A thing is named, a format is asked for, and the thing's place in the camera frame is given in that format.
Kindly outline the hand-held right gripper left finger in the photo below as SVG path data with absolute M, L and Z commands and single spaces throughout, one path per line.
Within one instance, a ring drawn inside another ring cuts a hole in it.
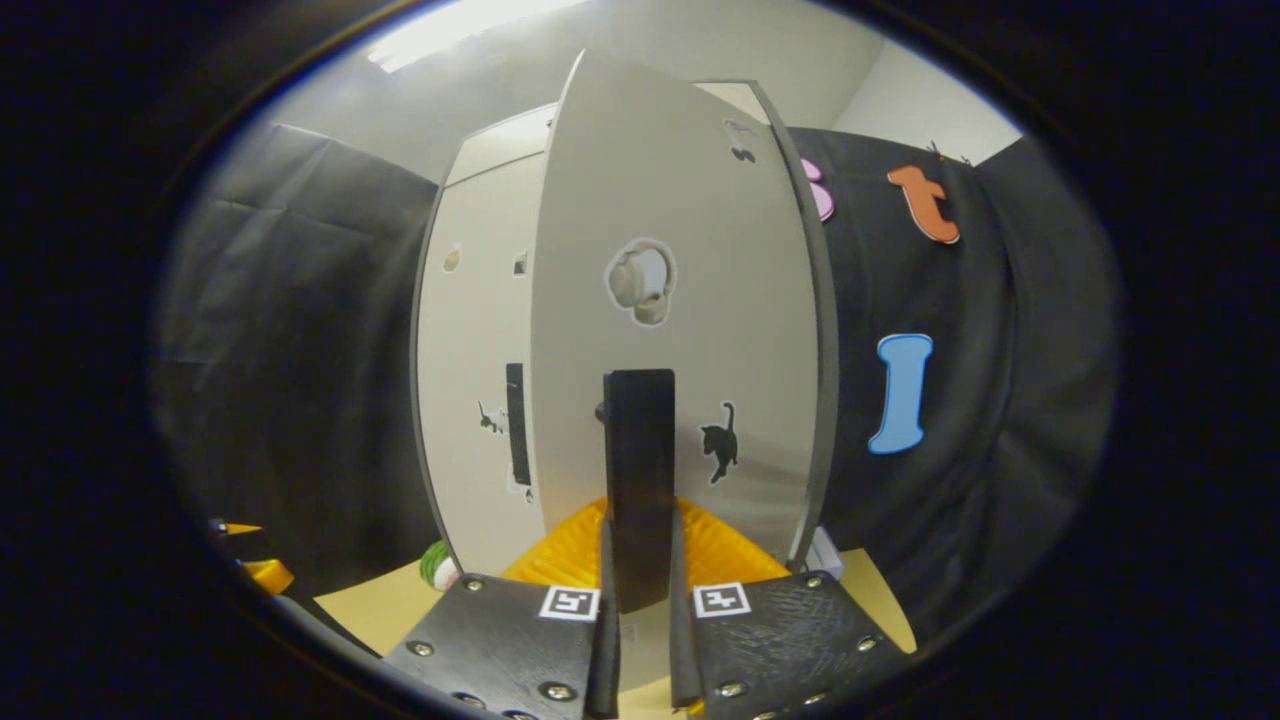
M 461 574 L 384 657 L 470 719 L 614 719 L 620 615 L 605 498 L 500 575 Z

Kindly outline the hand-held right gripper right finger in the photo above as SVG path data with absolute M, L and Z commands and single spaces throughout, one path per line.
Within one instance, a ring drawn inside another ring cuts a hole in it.
M 861 708 L 905 650 L 828 571 L 790 571 L 680 500 L 671 552 L 672 701 L 694 719 L 823 719 Z

